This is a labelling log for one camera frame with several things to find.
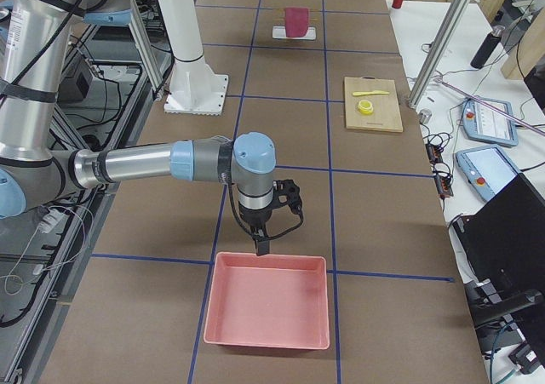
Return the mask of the bamboo cutting board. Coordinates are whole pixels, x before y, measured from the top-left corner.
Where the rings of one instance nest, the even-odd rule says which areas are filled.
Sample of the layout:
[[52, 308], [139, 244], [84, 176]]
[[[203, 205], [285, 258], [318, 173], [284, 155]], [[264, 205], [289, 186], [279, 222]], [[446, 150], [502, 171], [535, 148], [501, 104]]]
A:
[[393, 80], [344, 77], [344, 108], [347, 129], [404, 131]]

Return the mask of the far blue teach pendant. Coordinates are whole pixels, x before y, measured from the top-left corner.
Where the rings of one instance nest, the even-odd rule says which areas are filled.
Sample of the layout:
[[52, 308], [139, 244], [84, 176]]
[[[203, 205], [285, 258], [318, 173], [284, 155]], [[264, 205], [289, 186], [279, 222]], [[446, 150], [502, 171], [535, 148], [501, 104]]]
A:
[[515, 122], [476, 100], [466, 99], [464, 102], [462, 127], [470, 140], [506, 147], [519, 144]]

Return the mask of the near blue teach pendant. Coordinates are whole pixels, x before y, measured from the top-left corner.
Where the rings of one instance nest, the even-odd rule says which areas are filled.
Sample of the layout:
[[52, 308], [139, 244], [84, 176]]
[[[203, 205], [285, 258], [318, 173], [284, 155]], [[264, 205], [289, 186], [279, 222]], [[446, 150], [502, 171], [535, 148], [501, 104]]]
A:
[[521, 173], [498, 145], [460, 150], [455, 153], [455, 160], [468, 183], [486, 202]]

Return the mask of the aluminium frame post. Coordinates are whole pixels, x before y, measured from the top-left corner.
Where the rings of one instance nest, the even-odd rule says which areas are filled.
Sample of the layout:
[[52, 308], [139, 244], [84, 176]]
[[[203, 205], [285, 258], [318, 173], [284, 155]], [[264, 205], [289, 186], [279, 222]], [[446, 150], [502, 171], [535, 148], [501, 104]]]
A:
[[450, 7], [439, 27], [408, 97], [407, 103], [410, 108], [415, 109], [423, 97], [439, 62], [447, 49], [448, 43], [470, 2], [471, 0], [453, 0], [450, 3]]

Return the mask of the yellow lemon slices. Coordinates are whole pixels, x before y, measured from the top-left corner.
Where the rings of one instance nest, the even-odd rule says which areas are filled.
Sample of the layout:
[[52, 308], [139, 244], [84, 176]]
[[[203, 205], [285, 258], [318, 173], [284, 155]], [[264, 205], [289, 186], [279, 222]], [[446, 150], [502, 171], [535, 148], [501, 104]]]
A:
[[357, 108], [360, 114], [369, 116], [374, 113], [374, 105], [370, 100], [360, 100], [357, 104]]

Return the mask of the pink cleaning cloth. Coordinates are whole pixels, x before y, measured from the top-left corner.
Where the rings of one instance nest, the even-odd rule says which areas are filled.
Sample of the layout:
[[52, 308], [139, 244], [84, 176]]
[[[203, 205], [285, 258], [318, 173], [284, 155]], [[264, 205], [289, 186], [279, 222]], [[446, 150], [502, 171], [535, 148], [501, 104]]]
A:
[[286, 7], [284, 9], [284, 29], [287, 38], [305, 37], [309, 29], [309, 22], [309, 8]]

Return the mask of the black water bottle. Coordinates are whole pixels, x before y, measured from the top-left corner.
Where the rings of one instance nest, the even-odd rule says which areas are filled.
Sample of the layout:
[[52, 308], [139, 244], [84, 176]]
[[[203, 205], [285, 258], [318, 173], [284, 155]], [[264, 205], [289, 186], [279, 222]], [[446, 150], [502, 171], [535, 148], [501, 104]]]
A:
[[470, 66], [474, 69], [482, 69], [486, 61], [491, 57], [497, 45], [501, 42], [502, 35], [505, 31], [505, 26], [497, 25], [492, 27], [484, 41], [480, 44], [475, 56], [470, 62]]

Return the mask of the pink metal rod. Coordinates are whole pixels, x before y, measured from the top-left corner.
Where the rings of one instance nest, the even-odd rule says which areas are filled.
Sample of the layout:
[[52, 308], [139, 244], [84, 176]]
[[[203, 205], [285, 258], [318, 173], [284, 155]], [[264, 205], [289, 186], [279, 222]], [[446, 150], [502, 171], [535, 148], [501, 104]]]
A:
[[536, 134], [538, 134], [540, 136], [543, 136], [543, 137], [545, 136], [545, 132], [543, 130], [540, 130], [538, 127], [535, 127], [535, 126], [533, 126], [533, 125], [531, 125], [531, 124], [529, 124], [529, 123], [527, 123], [527, 122], [525, 122], [525, 121], [523, 121], [523, 120], [521, 120], [521, 119], [519, 119], [519, 118], [517, 118], [515, 116], [512, 116], [512, 115], [508, 114], [507, 112], [504, 112], [502, 109], [500, 109], [500, 108], [498, 108], [496, 106], [493, 106], [491, 103], [488, 103], [488, 102], [486, 102], [485, 100], [482, 100], [479, 97], [476, 97], [474, 95], [471, 95], [469, 93], [464, 92], [463, 90], [457, 88], [456, 86], [453, 86], [452, 84], [445, 82], [442, 78], [437, 77], [434, 80], [435, 80], [435, 82], [437, 84], [445, 86], [447, 89], [451, 89], [454, 92], [458, 93], [459, 95], [462, 95], [465, 98], [473, 100], [476, 103], [479, 103], [481, 106], [484, 106], [484, 107], [487, 107], [487, 108], [491, 109], [493, 112], [496, 112], [496, 113], [504, 116], [505, 118], [515, 122], [516, 124], [519, 124], [519, 125], [525, 127], [526, 129], [528, 129], [528, 130], [530, 130], [530, 131], [532, 131], [532, 132], [534, 132], [534, 133], [536, 133]]

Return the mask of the blue teach pendant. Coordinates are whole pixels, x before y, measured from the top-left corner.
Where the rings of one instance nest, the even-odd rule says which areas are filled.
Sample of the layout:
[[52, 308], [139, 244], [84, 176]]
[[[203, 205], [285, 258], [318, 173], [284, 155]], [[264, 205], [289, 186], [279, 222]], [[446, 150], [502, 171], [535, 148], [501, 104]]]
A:
[[464, 102], [462, 127], [470, 140], [506, 147], [519, 144], [515, 122], [476, 100], [466, 99]]
[[468, 183], [486, 202], [521, 173], [498, 145], [460, 150], [455, 153], [455, 160]]

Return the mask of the pink plastic bin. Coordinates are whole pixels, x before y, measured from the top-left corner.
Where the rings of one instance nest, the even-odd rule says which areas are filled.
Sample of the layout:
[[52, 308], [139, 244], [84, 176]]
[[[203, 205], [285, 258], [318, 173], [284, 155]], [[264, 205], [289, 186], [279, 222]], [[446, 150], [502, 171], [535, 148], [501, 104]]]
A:
[[215, 258], [204, 341], [224, 346], [328, 349], [325, 258], [220, 252]]

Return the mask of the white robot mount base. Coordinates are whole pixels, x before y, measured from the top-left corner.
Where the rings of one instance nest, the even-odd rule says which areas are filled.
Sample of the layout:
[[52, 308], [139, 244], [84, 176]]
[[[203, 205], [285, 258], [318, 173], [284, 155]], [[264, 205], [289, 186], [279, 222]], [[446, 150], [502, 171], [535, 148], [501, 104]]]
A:
[[220, 115], [229, 77], [214, 73], [204, 57], [194, 0], [158, 0], [158, 4], [175, 58], [164, 110]]

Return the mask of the black monitor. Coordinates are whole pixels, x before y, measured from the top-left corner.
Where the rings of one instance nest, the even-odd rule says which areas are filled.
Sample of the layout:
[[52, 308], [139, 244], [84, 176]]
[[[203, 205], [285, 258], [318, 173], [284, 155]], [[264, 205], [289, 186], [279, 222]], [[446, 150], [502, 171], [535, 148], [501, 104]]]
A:
[[544, 291], [544, 198], [525, 175], [453, 227], [479, 281], [511, 293]]

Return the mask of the white rectangular tray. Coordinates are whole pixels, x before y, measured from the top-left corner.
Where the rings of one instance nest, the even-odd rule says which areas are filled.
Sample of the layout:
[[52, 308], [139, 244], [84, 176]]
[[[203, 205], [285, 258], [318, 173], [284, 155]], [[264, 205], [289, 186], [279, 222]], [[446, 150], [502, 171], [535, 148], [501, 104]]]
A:
[[286, 29], [284, 26], [274, 26], [272, 28], [272, 38], [276, 40], [288, 40], [288, 41], [314, 41], [317, 37], [316, 28], [309, 27], [305, 35], [300, 37], [289, 37], [287, 35]]

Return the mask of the yellow plastic knife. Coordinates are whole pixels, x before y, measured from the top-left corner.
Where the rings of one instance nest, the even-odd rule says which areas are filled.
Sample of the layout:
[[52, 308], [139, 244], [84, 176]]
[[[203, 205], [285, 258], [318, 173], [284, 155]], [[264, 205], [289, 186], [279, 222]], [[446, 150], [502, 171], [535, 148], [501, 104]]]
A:
[[390, 92], [385, 90], [371, 90], [371, 91], [353, 91], [353, 97], [359, 96], [372, 96], [372, 95], [390, 95]]

